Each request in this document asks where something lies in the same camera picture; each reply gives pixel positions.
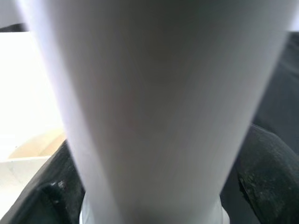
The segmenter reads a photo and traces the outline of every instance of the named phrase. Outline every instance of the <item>white tube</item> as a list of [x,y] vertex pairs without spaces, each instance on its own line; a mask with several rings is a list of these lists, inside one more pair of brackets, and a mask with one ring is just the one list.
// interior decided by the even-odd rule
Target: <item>white tube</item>
[[20,1],[98,223],[222,222],[295,2]]

